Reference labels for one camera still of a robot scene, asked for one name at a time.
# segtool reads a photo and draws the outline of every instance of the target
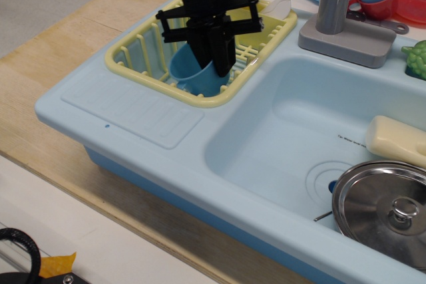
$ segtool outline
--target pot lid knob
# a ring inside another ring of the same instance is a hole
[[[392,203],[389,221],[397,229],[409,229],[411,227],[411,219],[418,213],[419,208],[413,200],[409,198],[397,198]]]
[[[398,198],[392,203],[393,213],[402,221],[412,219],[419,213],[416,203],[408,198]]]

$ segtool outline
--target faucet base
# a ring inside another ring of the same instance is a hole
[[[316,29],[317,15],[300,29],[299,47],[369,68],[385,64],[396,33],[390,29],[345,20],[343,31],[327,35]]]

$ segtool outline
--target black cable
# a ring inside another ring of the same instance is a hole
[[[11,227],[0,229],[0,241],[9,240],[21,244],[31,257],[31,270],[25,284],[36,284],[39,282],[41,268],[41,256],[37,244],[26,233]]]

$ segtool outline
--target green toy vegetable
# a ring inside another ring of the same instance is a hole
[[[416,43],[414,47],[402,47],[401,51],[408,55],[407,66],[426,80],[426,40]]]

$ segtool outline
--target sink drain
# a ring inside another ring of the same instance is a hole
[[[334,184],[351,166],[337,161],[314,166],[306,176],[306,190],[311,199],[322,208],[330,209]]]

